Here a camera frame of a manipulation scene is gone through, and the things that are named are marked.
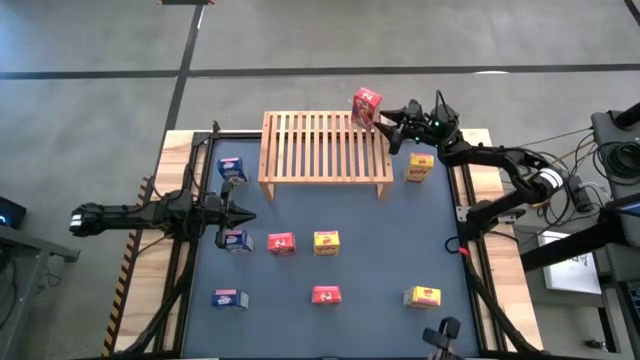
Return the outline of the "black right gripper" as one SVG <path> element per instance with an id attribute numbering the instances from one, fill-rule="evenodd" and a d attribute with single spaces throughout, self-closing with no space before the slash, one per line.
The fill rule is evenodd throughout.
<path id="1" fill-rule="evenodd" d="M 375 123 L 374 126 L 389 141 L 390 154 L 397 154 L 404 140 L 437 146 L 448 140 L 458 129 L 445 134 L 435 132 L 428 125 L 430 113 L 425 113 L 422 105 L 417 100 L 411 99 L 400 109 L 380 111 L 380 114 L 391 120 L 394 126 L 381 122 Z"/>

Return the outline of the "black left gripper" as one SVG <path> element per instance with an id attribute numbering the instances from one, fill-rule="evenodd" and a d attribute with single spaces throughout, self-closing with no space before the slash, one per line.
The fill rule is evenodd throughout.
<path id="1" fill-rule="evenodd" d="M 227 228 L 236 228 L 256 218 L 254 212 L 246 210 L 232 202 L 232 191 L 233 184 L 225 181 L 222 184 L 220 192 L 205 192 L 196 205 L 196 214 L 201 220 L 201 234 L 204 234 L 206 227 L 209 225 L 216 225 L 218 227 L 214 243 L 219 249 L 224 249 L 224 233 Z M 204 209 L 205 198 L 210 195 L 217 195 L 224 200 L 224 210 L 221 213 L 207 212 Z"/>

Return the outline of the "blue Frosted Flakes cereal box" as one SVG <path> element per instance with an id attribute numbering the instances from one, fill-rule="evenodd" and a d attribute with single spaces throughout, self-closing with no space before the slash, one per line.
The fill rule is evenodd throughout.
<path id="1" fill-rule="evenodd" d="M 222 158 L 217 161 L 217 169 L 224 181 L 232 184 L 246 184 L 249 176 L 240 157 Z"/>
<path id="2" fill-rule="evenodd" d="M 249 295 L 241 289 L 216 289 L 212 292 L 214 308 L 249 308 Z"/>
<path id="3" fill-rule="evenodd" d="M 254 250 L 254 241 L 246 230 L 226 230 L 224 249 L 229 253 L 250 253 Z"/>

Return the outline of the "red Froot Loops cereal box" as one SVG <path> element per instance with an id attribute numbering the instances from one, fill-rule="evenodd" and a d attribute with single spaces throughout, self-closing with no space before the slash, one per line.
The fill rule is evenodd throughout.
<path id="1" fill-rule="evenodd" d="M 267 248 L 273 255 L 293 255 L 296 253 L 295 236 L 292 232 L 269 234 Z"/>
<path id="2" fill-rule="evenodd" d="M 338 285 L 314 286 L 311 302 L 317 305 L 339 304 L 342 302 L 341 289 Z"/>
<path id="3" fill-rule="evenodd" d="M 359 127 L 371 130 L 379 119 L 379 108 L 383 96 L 361 87 L 352 100 L 351 120 Z"/>

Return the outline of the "yellow Corn Pops cereal box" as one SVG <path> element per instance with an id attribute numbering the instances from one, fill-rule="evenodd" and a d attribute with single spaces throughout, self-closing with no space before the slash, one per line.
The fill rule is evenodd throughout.
<path id="1" fill-rule="evenodd" d="M 407 182 L 422 183 L 429 177 L 433 167 L 433 155 L 411 153 L 408 167 L 404 173 L 404 180 Z"/>
<path id="2" fill-rule="evenodd" d="M 337 255 L 339 250 L 340 237 L 337 230 L 314 233 L 313 253 L 316 256 Z"/>
<path id="3" fill-rule="evenodd" d="M 437 288 L 414 286 L 403 292 L 403 305 L 412 308 L 439 307 L 442 302 L 441 290 Z"/>

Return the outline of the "wooden slatted shelf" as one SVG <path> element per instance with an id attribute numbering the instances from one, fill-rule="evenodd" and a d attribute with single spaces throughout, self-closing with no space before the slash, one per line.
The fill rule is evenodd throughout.
<path id="1" fill-rule="evenodd" d="M 269 201 L 286 184 L 373 185 L 383 201 L 394 181 L 388 146 L 348 111 L 266 111 L 257 180 Z"/>

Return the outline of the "grey-blue table mat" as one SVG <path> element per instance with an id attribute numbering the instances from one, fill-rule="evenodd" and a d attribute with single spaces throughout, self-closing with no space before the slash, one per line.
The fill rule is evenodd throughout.
<path id="1" fill-rule="evenodd" d="M 250 253 L 232 254 L 209 227 L 197 252 L 182 353 L 189 358 L 423 357 L 426 328 L 452 316 L 461 329 L 453 343 L 463 356 L 479 349 L 465 271 L 453 253 L 457 232 L 447 171 L 436 166 L 419 184 L 404 170 L 418 146 L 393 157 L 388 197 L 372 185 L 283 185 L 265 198 L 256 181 L 237 187 L 237 205 L 256 214 L 245 224 Z M 337 230 L 337 255 L 316 256 L 316 231 Z M 273 255 L 267 236 L 292 232 L 296 253 Z M 311 302 L 314 286 L 338 285 L 342 302 Z M 439 307 L 412 308 L 403 292 L 441 290 Z M 249 308 L 214 308 L 216 289 L 241 289 Z"/>

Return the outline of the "black yellow hazard tape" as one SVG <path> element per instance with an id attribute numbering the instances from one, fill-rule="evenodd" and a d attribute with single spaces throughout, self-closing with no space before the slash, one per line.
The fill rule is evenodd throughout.
<path id="1" fill-rule="evenodd" d="M 140 248 L 142 230 L 129 230 L 113 301 L 101 348 L 101 356 L 107 357 L 131 346 L 144 329 L 144 319 L 136 315 L 131 306 L 132 283 L 136 257 Z"/>

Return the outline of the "black power strip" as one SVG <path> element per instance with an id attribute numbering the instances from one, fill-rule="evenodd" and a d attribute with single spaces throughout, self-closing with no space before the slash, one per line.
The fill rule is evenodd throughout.
<path id="1" fill-rule="evenodd" d="M 569 179 L 569 195 L 578 213 L 588 213 L 594 209 L 587 191 L 581 187 L 581 178 L 577 175 Z"/>

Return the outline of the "grey metal stand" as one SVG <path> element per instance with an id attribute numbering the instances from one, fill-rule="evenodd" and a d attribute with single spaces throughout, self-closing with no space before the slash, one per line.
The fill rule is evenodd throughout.
<path id="1" fill-rule="evenodd" d="M 12 357 L 51 256 L 76 262 L 80 251 L 0 226 L 0 359 Z"/>

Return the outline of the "grey equipment cart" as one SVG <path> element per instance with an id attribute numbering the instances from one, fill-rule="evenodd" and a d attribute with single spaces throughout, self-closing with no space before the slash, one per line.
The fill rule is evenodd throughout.
<path id="1" fill-rule="evenodd" d="M 626 111 L 591 115 L 596 141 L 593 163 L 614 198 L 640 194 L 640 103 Z"/>

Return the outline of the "black metal beam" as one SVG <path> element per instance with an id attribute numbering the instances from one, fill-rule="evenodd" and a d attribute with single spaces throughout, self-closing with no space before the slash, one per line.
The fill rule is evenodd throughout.
<path id="1" fill-rule="evenodd" d="M 609 219 L 528 251 L 521 256 L 521 262 L 523 270 L 529 272 L 590 253 L 609 244 L 625 243 L 620 221 Z"/>

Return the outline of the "white board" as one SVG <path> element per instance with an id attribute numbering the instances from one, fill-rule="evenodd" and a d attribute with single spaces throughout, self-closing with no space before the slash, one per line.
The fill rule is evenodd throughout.
<path id="1" fill-rule="evenodd" d="M 592 253 L 572 257 L 543 268 L 548 290 L 601 295 L 595 259 Z"/>

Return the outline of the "black device with blue light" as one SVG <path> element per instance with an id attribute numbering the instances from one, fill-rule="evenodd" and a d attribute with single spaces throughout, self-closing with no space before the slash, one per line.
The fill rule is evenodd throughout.
<path id="1" fill-rule="evenodd" d="M 22 205 L 0 196 L 0 226 L 19 229 L 26 212 Z"/>

